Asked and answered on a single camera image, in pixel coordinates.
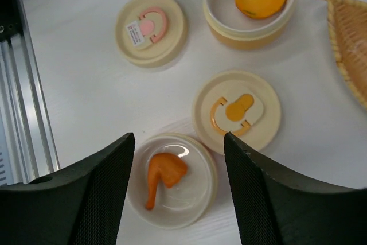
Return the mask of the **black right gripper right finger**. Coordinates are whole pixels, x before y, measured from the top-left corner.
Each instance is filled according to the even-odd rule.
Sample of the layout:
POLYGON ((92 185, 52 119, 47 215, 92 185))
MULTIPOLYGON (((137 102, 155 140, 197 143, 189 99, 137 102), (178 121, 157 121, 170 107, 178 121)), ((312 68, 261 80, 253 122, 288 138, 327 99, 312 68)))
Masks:
POLYGON ((232 133, 224 157, 242 244, 365 244, 366 190, 329 184, 232 133))

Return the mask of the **pink lunch bowl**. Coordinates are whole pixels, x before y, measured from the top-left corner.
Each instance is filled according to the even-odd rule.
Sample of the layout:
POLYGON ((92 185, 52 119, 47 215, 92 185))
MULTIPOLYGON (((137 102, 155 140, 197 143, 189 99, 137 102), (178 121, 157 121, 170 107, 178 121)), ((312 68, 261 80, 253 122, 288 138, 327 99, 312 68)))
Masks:
POLYGON ((163 133, 135 151, 127 198, 145 222, 173 230, 199 220, 214 203, 217 187, 208 150, 186 135, 163 133))

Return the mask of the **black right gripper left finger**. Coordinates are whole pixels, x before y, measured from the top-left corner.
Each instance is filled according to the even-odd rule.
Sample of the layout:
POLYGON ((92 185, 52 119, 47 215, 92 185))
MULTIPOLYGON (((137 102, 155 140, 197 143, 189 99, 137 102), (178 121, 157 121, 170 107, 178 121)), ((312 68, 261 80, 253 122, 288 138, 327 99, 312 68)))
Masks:
POLYGON ((59 171, 1 187, 1 244, 116 244, 134 150, 127 133, 59 171))

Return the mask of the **cream lid pink handle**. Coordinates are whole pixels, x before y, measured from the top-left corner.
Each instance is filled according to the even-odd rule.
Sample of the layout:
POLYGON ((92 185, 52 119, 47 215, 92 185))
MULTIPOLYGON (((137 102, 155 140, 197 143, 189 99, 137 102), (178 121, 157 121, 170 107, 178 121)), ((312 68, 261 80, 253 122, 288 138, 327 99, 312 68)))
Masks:
POLYGON ((173 61, 187 35, 188 22, 176 0, 130 0, 115 25, 118 49, 141 68, 158 68, 173 61))

